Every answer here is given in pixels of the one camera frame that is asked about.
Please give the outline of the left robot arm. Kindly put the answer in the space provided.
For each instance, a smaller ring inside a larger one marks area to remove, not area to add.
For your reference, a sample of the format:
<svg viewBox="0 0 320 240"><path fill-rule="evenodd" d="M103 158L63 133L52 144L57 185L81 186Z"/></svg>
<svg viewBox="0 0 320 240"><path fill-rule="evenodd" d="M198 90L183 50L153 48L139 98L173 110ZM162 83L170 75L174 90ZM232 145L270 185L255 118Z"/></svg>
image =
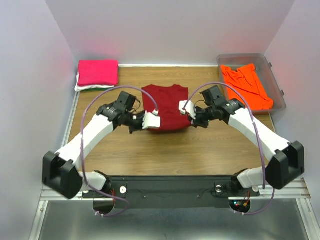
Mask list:
<svg viewBox="0 0 320 240"><path fill-rule="evenodd" d="M134 113L137 98L122 91L117 100L98 108L80 133L56 152L48 151L42 160L42 183L67 199L81 191L93 190L100 197L111 193L109 177L101 171L86 172L85 158L107 135L122 125L131 132L144 127L146 113Z"/></svg>

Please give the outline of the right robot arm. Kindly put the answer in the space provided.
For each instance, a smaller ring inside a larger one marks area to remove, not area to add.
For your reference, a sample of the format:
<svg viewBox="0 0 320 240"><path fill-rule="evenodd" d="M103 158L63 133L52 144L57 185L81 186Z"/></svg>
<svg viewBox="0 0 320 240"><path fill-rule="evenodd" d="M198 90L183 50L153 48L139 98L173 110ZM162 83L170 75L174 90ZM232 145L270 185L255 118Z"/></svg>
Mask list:
<svg viewBox="0 0 320 240"><path fill-rule="evenodd" d="M259 149L261 166L235 173L230 182L233 194L242 195L249 188L266 185L281 190L305 172L304 146L266 127L254 117L243 96L227 100L217 82L210 83L210 88L201 94L205 108L196 106L190 98L179 103L179 111L188 116L193 127L206 129L211 121L223 121Z"/></svg>

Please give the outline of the dark red t shirt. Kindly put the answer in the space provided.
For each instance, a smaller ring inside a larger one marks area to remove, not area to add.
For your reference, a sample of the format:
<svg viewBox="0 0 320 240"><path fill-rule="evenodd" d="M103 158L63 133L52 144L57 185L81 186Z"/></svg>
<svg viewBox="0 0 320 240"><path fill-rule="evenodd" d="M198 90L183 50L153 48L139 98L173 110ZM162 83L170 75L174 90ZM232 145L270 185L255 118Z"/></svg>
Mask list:
<svg viewBox="0 0 320 240"><path fill-rule="evenodd" d="M179 103L189 97L189 89L179 84L172 86L147 85L142 88L149 93L158 105L161 123L160 128L151 129L152 132L180 131L191 126L186 115L181 115Z"/></svg>

